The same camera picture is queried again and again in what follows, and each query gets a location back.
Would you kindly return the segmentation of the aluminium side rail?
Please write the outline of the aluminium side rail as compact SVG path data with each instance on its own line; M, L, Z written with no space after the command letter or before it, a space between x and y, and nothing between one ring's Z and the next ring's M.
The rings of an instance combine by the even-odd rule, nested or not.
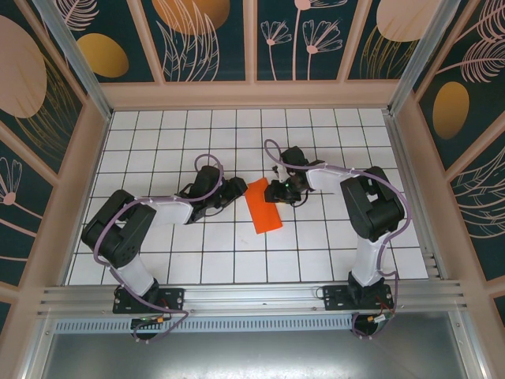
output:
M413 229L416 232L419 250L431 280L447 280L447 270L443 266L440 249L430 223L427 208L422 196L419 181L416 178L410 154L403 139L401 127L396 118L385 114L384 120L388 136L391 139L391 147L397 160L398 171L402 180L403 188L411 208Z

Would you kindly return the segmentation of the aluminium mounting rail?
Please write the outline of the aluminium mounting rail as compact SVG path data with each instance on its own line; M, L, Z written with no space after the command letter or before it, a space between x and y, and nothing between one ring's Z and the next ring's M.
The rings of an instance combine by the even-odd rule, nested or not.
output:
M183 309L195 317L322 314L321 283L187 285ZM36 307L39 317L112 316L114 285L48 287ZM398 313L465 311L455 280L401 280Z

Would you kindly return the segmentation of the small circuit board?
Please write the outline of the small circuit board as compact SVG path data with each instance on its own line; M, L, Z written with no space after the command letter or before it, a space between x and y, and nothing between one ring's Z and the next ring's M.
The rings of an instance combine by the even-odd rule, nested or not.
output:
M360 315L357 317L354 327L360 336L372 337L377 334L393 316L393 313Z
M150 329L150 328L160 328L166 321L170 321L172 318L169 314L154 315L149 317L133 318L131 320L130 328L134 329Z

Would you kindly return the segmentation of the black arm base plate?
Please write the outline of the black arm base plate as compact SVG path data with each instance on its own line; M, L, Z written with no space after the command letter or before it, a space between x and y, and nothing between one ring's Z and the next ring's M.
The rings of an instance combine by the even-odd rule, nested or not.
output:
M182 288L151 289L142 299L158 307L171 310L181 310L184 304L185 290ZM121 286L114 290L113 314L158 313L145 304L138 302L125 288Z
M388 285L353 289L347 285L323 287L323 301L325 310L380 311L381 305L393 308L394 301L391 288Z

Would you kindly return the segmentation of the grey metal sheet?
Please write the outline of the grey metal sheet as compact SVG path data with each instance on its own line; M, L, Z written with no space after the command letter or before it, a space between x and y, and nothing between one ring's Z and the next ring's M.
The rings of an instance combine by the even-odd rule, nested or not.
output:
M173 333L143 345L125 333L45 328L27 379L484 379L447 313L397 316L360 340L347 330Z

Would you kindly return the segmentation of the aluminium frame post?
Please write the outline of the aluminium frame post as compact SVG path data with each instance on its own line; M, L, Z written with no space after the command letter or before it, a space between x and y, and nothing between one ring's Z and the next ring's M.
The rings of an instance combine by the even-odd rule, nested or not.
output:
M30 0L50 41L99 113L110 120L112 108L79 48L74 32L83 32L99 15L97 0Z
M430 23L421 37L414 53L398 82L398 85L387 105L387 114L396 116L411 93L421 72L428 64L433 51L437 48L443 34L457 13L461 0L441 0Z

